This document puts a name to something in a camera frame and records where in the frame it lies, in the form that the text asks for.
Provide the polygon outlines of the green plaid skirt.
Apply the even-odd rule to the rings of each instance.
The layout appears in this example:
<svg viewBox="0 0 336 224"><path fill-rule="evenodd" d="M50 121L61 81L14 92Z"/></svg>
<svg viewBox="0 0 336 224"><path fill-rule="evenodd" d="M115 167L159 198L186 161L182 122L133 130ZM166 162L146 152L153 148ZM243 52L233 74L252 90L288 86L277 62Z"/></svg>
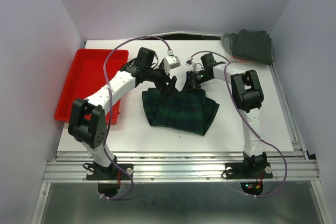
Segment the green plaid skirt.
<svg viewBox="0 0 336 224"><path fill-rule="evenodd" d="M164 96L157 89L142 92L142 104L148 123L204 136L213 123L219 104L203 89L177 91Z"/></svg>

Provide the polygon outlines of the grey dotted skirt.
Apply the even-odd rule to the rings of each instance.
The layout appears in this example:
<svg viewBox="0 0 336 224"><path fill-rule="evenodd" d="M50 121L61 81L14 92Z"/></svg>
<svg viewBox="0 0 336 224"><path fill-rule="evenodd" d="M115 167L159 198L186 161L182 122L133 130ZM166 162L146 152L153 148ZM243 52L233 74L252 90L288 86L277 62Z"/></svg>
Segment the grey dotted skirt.
<svg viewBox="0 0 336 224"><path fill-rule="evenodd" d="M242 29L233 39L233 56L236 58L271 65L272 39L266 31L249 31Z"/></svg>

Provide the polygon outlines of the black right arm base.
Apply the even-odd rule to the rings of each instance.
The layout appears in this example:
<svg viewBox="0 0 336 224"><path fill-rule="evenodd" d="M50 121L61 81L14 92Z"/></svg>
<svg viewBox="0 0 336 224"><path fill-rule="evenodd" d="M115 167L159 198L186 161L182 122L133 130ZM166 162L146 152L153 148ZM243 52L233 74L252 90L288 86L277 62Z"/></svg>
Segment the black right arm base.
<svg viewBox="0 0 336 224"><path fill-rule="evenodd" d="M261 165L245 165L243 162L225 163L225 169L221 174L226 179L271 179L273 178L270 163Z"/></svg>

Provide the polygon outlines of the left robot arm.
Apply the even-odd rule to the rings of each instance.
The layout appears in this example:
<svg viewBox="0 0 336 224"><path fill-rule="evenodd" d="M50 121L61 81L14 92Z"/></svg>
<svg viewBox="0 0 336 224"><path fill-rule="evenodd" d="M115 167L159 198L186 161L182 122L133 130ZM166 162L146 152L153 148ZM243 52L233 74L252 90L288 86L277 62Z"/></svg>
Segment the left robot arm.
<svg viewBox="0 0 336 224"><path fill-rule="evenodd" d="M68 133L86 148L106 179L113 178L117 172L115 155L106 144L110 125L107 113L124 95L145 81L154 83L162 94L175 89L177 78L170 77L170 71L181 65L179 58L168 50L167 56L155 67L155 55L155 51L141 47L138 55L124 64L103 87L72 104Z"/></svg>

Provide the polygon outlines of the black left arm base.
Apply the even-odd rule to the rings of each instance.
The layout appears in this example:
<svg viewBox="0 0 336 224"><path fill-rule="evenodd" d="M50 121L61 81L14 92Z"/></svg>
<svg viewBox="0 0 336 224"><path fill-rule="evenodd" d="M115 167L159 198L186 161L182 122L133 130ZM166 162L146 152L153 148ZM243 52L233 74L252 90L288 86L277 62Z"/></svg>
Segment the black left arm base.
<svg viewBox="0 0 336 224"><path fill-rule="evenodd" d="M82 167L86 170L86 180L130 180L133 177L133 164L118 164L120 168L111 164L109 167L102 167L97 163L84 163Z"/></svg>

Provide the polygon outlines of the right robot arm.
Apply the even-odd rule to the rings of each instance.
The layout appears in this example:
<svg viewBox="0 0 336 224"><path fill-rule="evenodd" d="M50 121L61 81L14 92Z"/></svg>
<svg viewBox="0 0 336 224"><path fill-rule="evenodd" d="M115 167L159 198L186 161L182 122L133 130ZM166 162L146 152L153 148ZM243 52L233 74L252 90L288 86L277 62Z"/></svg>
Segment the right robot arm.
<svg viewBox="0 0 336 224"><path fill-rule="evenodd" d="M225 81L230 98L243 122L244 150L243 161L226 163L222 176L227 179L253 178L261 175L267 166L267 155L260 136L259 114L264 93L255 70L241 71L231 66L230 60L217 62L212 51L200 51L202 70L195 70L194 53L186 64L191 67L186 73L184 91L201 88L201 84L213 79Z"/></svg>

